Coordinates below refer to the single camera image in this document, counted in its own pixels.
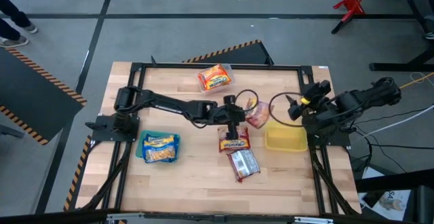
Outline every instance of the red snack bag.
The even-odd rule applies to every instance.
[[[219,152],[223,150],[241,150],[250,148],[250,140],[247,126],[237,126],[238,139],[227,140],[226,133],[228,128],[219,127],[218,132],[218,150]]]
[[[258,162],[250,149],[230,153],[228,157],[235,171],[235,177],[240,183],[243,182],[244,178],[257,172],[260,173]]]
[[[249,98],[249,101],[247,102],[246,110],[252,108],[256,104],[256,98]],[[259,129],[265,125],[267,120],[269,120],[270,117],[270,111],[269,111],[269,104],[266,102],[258,101],[258,105],[251,111],[248,111],[245,114],[245,120],[255,127],[256,129]]]

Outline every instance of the wire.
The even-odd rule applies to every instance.
[[[273,101],[274,101],[278,96],[282,96],[282,95],[285,95],[285,94],[291,94],[291,95],[299,95],[299,96],[302,96],[302,94],[297,93],[297,92],[281,92],[281,93],[279,93],[279,94],[274,95],[274,97],[272,97],[271,100],[270,100],[270,102],[269,102],[269,113],[270,113],[270,116],[271,116],[271,117],[272,117],[276,122],[279,122],[279,123],[282,124],[282,125],[290,126],[290,127],[295,127],[295,128],[301,128],[301,127],[303,127],[304,125],[294,125],[294,124],[288,124],[288,123],[282,122],[281,120],[277,119],[277,118],[273,115],[273,113],[271,113],[271,112],[272,112],[272,108],[273,108],[271,105],[273,104]]]
[[[363,133],[365,134],[364,138],[366,138],[366,136],[367,136],[368,134],[366,134],[366,132],[363,131],[359,126],[355,126],[355,127],[357,127],[361,132],[363,132]],[[404,170],[404,168],[402,168],[402,166],[401,166],[398,162],[396,162],[396,160],[394,160],[392,157],[388,156],[388,155],[387,155],[387,154],[382,150],[382,145],[380,145],[380,143],[378,142],[377,138],[376,138],[375,136],[372,136],[372,135],[370,135],[370,136],[371,136],[371,137],[376,141],[376,143],[377,143],[377,146],[376,146],[376,147],[379,147],[379,148],[380,148],[381,153],[382,153],[384,156],[388,157],[391,161],[395,162],[395,164],[397,164],[397,166],[399,166],[399,167],[401,168],[402,171],[404,171],[405,173],[407,173],[406,170]]]
[[[254,109],[258,106],[258,103],[259,103],[259,96],[258,96],[258,94],[257,94],[255,91],[253,91],[253,90],[251,90],[251,89],[244,89],[244,90],[240,91],[240,92],[238,93],[238,95],[236,95],[236,97],[235,97],[235,102],[234,102],[234,103],[237,102],[237,99],[238,99],[239,95],[241,95],[241,94],[244,93],[244,92],[251,92],[251,93],[253,93],[253,94],[255,95],[255,97],[256,97],[256,104],[255,104],[253,107],[249,108],[249,109],[246,109],[246,110],[243,110],[243,109],[236,109],[235,111],[238,111],[238,112],[244,112],[244,113],[245,113],[245,112],[249,112],[249,111],[254,110]]]
[[[422,78],[426,78],[426,79],[428,80],[428,82],[431,83],[431,85],[434,87],[434,83],[433,83],[429,78],[427,78],[427,77],[425,76],[425,74],[422,73],[422,72],[413,72],[413,73],[411,73],[411,74],[410,74],[410,78],[412,79],[412,81],[414,81],[414,78],[413,78],[413,75],[414,75],[414,74],[419,74],[419,75],[422,76]],[[422,80],[422,81],[420,81],[420,82],[417,82],[417,84],[422,84],[422,83],[424,83],[424,82],[425,82],[425,80]]]
[[[371,163],[371,159],[372,159],[372,143],[369,141],[369,139],[365,138],[366,142],[368,143],[368,149],[369,149],[369,154],[365,155],[361,158],[364,157],[368,157],[365,162],[363,164],[361,164],[359,167],[357,167],[354,172],[361,172],[362,170],[364,170],[366,167],[368,167]]]
[[[424,111],[425,109],[428,109],[428,108],[429,108],[429,107],[426,107],[426,108],[424,108],[424,109],[417,109],[417,110],[413,110],[413,111],[408,111],[408,112],[405,112],[405,113],[399,113],[399,114],[396,114],[396,115],[383,116],[383,117],[376,118],[376,119],[369,119],[369,120],[367,120],[367,121],[357,122],[357,123],[355,123],[355,125],[357,125],[357,124],[362,124],[362,123],[366,123],[366,122],[378,121],[378,120],[381,120],[381,119],[388,119],[388,118],[392,118],[392,117],[400,116],[400,115],[407,115],[407,114],[409,114],[409,113],[421,112],[421,111]]]
[[[404,120],[402,120],[402,121],[400,121],[400,122],[397,122],[397,123],[394,123],[394,124],[391,124],[391,125],[385,126],[384,128],[380,128],[380,129],[378,129],[378,130],[375,130],[375,131],[373,131],[373,132],[370,132],[370,133],[366,134],[366,135],[363,136],[363,137],[367,137],[367,136],[369,136],[369,135],[371,135],[371,134],[374,134],[374,133],[380,132],[380,131],[382,131],[382,130],[386,130],[386,129],[388,129],[388,128],[391,128],[391,127],[393,127],[393,126],[397,126],[397,125],[402,124],[402,123],[404,123],[404,122],[408,122],[409,120],[414,119],[414,118],[418,117],[419,115],[422,115],[423,113],[426,113],[426,112],[430,111],[431,109],[434,109],[434,105],[428,107],[428,109],[425,109],[424,111],[422,111],[422,112],[420,112],[420,113],[417,113],[416,115],[413,115],[413,116],[411,116],[411,117],[409,117],[409,118],[407,118],[407,119],[404,119]]]
[[[417,80],[414,80],[414,81],[412,81],[412,82],[409,82],[409,83],[407,83],[407,84],[405,84],[405,85],[402,85],[399,89],[406,88],[406,87],[408,87],[408,86],[410,86],[410,85],[412,85],[412,84],[414,84],[414,83],[417,83],[418,81],[422,81],[422,80],[424,80],[424,79],[428,79],[428,77],[430,77],[430,76],[432,76],[432,75],[434,75],[434,72],[429,73],[428,75],[425,75],[424,77],[422,77],[422,78],[420,78],[420,79],[417,79]]]
[[[361,160],[361,159],[363,159],[363,158],[365,158],[367,156],[369,156],[369,155],[361,156],[361,157],[358,157],[358,158],[356,158],[354,160],[351,160],[351,164],[354,163],[354,162],[356,162],[357,160]]]
[[[434,147],[411,147],[411,146],[401,146],[401,145],[381,145],[381,147],[397,147],[397,148],[403,148],[403,149],[429,149],[434,150]]]
[[[207,124],[204,124],[202,126],[198,126],[195,122],[190,121],[196,128],[198,129],[204,129],[206,126],[208,126]]]

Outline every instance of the shoe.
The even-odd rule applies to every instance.
[[[3,48],[16,48],[16,47],[20,47],[22,45],[27,45],[30,41],[23,36],[20,36],[18,41],[13,41],[13,40],[9,40],[9,39],[2,39],[0,42],[0,47]]]
[[[31,23],[28,27],[24,27],[24,30],[28,31],[31,34],[35,34],[36,32],[38,32],[38,28],[33,23]]]
[[[434,33],[430,32],[430,33],[425,34],[425,39],[434,40]]]

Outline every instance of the orange snack bag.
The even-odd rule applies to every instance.
[[[227,140],[226,133],[229,131],[227,126],[219,127],[218,131],[218,150],[241,150],[250,148],[249,132],[247,126],[237,126],[238,139]]]
[[[229,85],[232,79],[221,64],[217,64],[203,72],[197,74],[201,85],[205,91],[220,86]]]

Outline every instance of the yellow and black caution tape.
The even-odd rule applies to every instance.
[[[0,105],[0,112],[6,115],[9,119],[11,119],[15,124],[20,126],[25,132],[27,132],[29,135],[31,135],[38,143],[41,145],[46,145],[48,143],[48,140],[43,138],[41,135],[39,135],[37,132],[35,132],[30,126],[28,126],[24,121],[22,121],[18,116],[14,115],[9,109],[7,109],[5,106]]]
[[[204,59],[206,59],[206,58],[213,57],[213,56],[215,56],[215,55],[224,54],[224,53],[230,52],[230,51],[232,51],[232,50],[237,50],[237,49],[239,49],[239,48],[244,48],[244,47],[246,47],[246,46],[253,45],[253,44],[255,44],[255,43],[261,43],[261,40],[248,41],[248,42],[246,42],[246,43],[242,43],[242,44],[239,44],[239,45],[235,45],[235,46],[230,47],[230,48],[225,48],[225,49],[223,49],[223,50],[219,50],[219,51],[216,51],[216,52],[212,52],[212,53],[209,53],[209,54],[206,54],[206,55],[202,55],[202,56],[198,56],[198,57],[190,58],[190,59],[185,60],[185,61],[182,61],[182,62],[201,62],[201,60],[204,60]]]
[[[71,98],[75,99],[77,102],[81,103],[81,105],[85,106],[87,101],[80,94],[76,93],[73,89],[69,88],[67,85],[62,83],[59,79],[52,76],[48,71],[41,68],[38,64],[33,62],[30,58],[27,58],[24,54],[21,54],[18,50],[14,48],[6,48],[6,50],[20,59],[24,64],[32,68],[36,71],[40,76],[46,78],[48,81],[53,83],[56,87],[61,89],[64,93],[68,94]]]
[[[84,170],[84,162],[86,161],[86,157],[87,157],[88,152],[89,152],[90,147],[91,147],[91,145],[90,145],[91,140],[92,140],[91,136],[88,135],[86,138],[86,141],[84,143],[83,151],[81,152],[81,155],[80,155],[77,169],[74,172],[73,183],[71,184],[71,188],[69,189],[68,195],[66,197],[65,205],[63,206],[63,211],[65,211],[65,212],[69,211],[69,209],[71,207],[73,195],[76,191],[78,191],[77,183],[79,181],[80,173]]]

